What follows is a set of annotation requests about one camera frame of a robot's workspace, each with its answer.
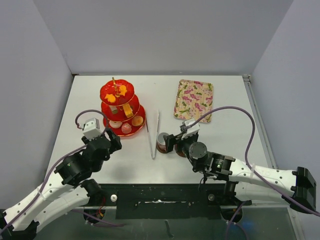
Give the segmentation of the chocolate cake slice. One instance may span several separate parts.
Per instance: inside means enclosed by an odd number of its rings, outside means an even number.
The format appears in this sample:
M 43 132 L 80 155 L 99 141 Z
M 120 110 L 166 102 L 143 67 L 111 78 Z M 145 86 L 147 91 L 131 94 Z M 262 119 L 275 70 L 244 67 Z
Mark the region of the chocolate cake slice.
M 110 110 L 112 112 L 113 115 L 117 114 L 118 113 L 118 109 L 116 106 L 110 106 Z

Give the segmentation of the pink handled white cup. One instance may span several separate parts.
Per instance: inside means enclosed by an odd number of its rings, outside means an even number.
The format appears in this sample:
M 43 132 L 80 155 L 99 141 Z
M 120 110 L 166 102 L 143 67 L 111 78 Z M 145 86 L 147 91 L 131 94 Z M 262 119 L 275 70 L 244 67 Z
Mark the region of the pink handled white cup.
M 157 136 L 156 139 L 156 149 L 166 149 L 166 142 L 164 139 L 164 136 L 167 136 L 168 134 L 166 132 L 162 132 Z

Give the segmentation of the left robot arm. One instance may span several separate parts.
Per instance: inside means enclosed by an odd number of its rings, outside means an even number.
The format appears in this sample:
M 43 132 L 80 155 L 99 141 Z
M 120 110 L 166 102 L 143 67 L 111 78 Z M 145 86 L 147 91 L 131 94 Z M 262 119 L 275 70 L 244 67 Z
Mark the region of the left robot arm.
M 89 140 L 61 157 L 48 171 L 42 184 L 24 199 L 0 212 L 3 240 L 32 240 L 48 223 L 74 208 L 100 205 L 104 191 L 91 178 L 112 153 L 121 150 L 121 139 L 112 130 Z

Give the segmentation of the red three-tier cake stand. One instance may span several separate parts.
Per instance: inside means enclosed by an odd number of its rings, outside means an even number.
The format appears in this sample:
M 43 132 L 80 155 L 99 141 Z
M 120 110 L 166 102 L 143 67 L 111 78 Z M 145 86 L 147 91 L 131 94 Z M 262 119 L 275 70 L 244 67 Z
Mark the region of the red three-tier cake stand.
M 125 79 L 108 81 L 100 89 L 101 111 L 107 117 L 103 124 L 120 137 L 132 136 L 146 123 L 146 110 L 141 105 L 132 83 Z

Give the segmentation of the dark wooden coaster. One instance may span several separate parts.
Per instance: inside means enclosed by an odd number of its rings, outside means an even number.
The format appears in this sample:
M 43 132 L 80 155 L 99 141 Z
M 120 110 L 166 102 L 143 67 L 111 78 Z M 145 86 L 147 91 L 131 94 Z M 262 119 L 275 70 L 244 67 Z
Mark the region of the dark wooden coaster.
M 162 149 L 162 148 L 157 148 L 157 150 L 162 153 L 162 154 L 167 154 L 166 149 Z

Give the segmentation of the white frosted donut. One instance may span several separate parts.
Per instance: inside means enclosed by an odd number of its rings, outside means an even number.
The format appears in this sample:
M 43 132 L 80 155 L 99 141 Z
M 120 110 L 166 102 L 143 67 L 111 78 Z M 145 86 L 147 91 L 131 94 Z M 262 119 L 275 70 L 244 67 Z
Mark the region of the white frosted donut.
M 121 121 L 112 121 L 112 120 L 109 120 L 108 121 L 108 124 L 111 128 L 113 129 L 118 129 L 122 126 L 122 122 Z

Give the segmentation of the yellow layered cake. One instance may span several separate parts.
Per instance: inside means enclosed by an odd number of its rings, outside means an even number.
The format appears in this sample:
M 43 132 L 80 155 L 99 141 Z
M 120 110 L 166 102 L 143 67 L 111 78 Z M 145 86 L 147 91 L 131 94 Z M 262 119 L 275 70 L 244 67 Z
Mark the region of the yellow layered cake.
M 134 116 L 133 110 L 129 103 L 126 103 L 122 106 L 125 116 L 129 119 Z

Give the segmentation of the orange cookie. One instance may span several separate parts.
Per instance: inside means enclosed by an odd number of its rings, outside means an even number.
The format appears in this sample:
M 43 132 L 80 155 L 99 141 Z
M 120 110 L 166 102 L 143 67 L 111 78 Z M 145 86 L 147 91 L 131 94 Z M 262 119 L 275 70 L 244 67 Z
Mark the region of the orange cookie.
M 107 102 L 113 104 L 113 103 L 116 102 L 117 97 L 116 97 L 115 95 L 113 95 L 113 94 L 108 94 L 108 93 L 107 93 L 107 94 L 105 95 L 104 99 L 107 100 Z

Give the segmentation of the brown saucer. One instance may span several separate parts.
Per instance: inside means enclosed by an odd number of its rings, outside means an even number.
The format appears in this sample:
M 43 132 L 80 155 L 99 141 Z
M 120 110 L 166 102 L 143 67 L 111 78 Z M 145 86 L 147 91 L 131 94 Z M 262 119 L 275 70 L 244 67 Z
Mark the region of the brown saucer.
M 186 158 L 186 155 L 185 155 L 185 153 L 184 153 L 184 149 L 183 149 L 183 147 L 182 147 L 181 145 L 176 144 L 176 145 L 174 146 L 174 149 L 175 149 L 175 152 L 176 152 L 176 154 L 177 154 L 178 156 L 180 156 L 180 157 L 182 157 L 182 158 Z

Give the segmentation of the floral serving tray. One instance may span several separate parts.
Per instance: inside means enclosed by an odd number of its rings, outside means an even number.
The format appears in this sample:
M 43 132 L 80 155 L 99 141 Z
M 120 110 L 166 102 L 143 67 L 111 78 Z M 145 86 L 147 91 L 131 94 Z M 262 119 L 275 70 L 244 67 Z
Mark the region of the floral serving tray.
M 178 83 L 173 116 L 199 119 L 213 109 L 214 86 L 209 82 L 182 79 Z

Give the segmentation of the brown bread roll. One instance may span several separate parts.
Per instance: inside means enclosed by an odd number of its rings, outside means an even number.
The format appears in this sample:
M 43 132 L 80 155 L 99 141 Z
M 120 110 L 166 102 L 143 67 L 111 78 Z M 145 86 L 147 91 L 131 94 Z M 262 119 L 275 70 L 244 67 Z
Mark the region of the brown bread roll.
M 143 124 L 143 122 L 144 122 L 144 118 L 142 116 L 135 116 L 132 118 L 131 124 L 134 127 L 139 127 Z

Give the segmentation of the orange fish biscuit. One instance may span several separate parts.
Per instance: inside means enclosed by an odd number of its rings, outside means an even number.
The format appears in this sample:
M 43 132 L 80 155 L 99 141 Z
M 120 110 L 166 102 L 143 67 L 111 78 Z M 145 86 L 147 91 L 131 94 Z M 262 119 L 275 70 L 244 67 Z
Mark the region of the orange fish biscuit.
M 120 85 L 119 88 L 118 88 L 118 94 L 120 96 L 125 96 L 126 93 L 127 93 L 127 87 L 125 85 Z

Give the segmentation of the metal tongs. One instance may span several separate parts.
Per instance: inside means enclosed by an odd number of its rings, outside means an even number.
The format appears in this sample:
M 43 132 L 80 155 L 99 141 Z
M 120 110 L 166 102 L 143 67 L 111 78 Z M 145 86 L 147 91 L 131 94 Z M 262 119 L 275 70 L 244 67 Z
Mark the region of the metal tongs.
M 159 128 L 160 110 L 153 109 L 146 114 L 146 130 L 150 156 L 152 160 L 156 158 L 156 145 Z

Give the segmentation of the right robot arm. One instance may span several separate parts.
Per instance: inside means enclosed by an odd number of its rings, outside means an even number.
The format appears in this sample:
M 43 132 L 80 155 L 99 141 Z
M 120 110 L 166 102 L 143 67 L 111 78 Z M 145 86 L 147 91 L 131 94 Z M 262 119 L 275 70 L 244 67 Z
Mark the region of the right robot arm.
M 253 200 L 286 201 L 297 212 L 319 216 L 317 184 L 307 168 L 281 170 L 254 165 L 208 151 L 207 146 L 198 141 L 198 136 L 198 133 L 164 136 L 166 151 L 176 151 L 186 157 L 193 172 L 203 174 L 204 178 L 225 181 L 222 197 L 227 204 Z

